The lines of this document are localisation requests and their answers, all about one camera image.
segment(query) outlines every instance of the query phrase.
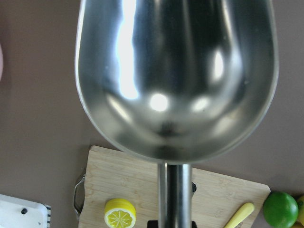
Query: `yellow utensil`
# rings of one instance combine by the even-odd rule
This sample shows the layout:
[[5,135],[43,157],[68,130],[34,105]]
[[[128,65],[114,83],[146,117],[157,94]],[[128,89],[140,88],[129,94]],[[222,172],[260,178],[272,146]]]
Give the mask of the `yellow utensil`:
[[253,203],[245,203],[241,206],[237,212],[232,216],[229,222],[226,224],[224,228],[234,228],[241,221],[247,218],[253,211],[255,210],[255,205]]

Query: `green lime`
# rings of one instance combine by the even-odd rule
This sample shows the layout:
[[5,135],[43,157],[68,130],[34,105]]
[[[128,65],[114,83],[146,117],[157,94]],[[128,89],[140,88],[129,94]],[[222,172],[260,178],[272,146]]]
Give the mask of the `green lime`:
[[264,202],[265,220],[274,228],[290,228],[299,213],[294,198],[285,192],[271,193]]

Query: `cutting board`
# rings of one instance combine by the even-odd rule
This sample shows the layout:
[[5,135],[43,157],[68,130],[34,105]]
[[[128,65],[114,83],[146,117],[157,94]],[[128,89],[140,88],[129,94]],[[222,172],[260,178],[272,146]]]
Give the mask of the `cutting board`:
[[[209,171],[192,169],[197,191],[192,198],[192,220],[198,228],[223,228],[236,210],[253,202],[255,211],[238,228],[249,228],[270,193],[267,185]],[[125,198],[136,208],[136,228],[158,218],[157,164],[126,153],[92,146],[85,176],[85,202],[79,228],[106,228],[105,203]]]

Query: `yellow lemon slice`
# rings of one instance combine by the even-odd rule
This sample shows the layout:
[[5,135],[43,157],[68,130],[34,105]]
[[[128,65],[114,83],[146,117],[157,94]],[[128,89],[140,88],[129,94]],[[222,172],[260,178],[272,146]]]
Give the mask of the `yellow lemon slice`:
[[110,228],[132,228],[135,225],[135,207],[126,199],[111,199],[104,212],[104,221]]

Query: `stainless steel scoop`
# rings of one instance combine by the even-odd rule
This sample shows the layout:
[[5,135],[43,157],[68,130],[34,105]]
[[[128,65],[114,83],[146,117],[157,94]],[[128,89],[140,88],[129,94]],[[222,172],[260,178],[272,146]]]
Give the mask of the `stainless steel scoop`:
[[160,227],[190,227],[191,163],[237,146],[278,75],[270,0],[82,0],[76,84],[118,149],[159,163]]

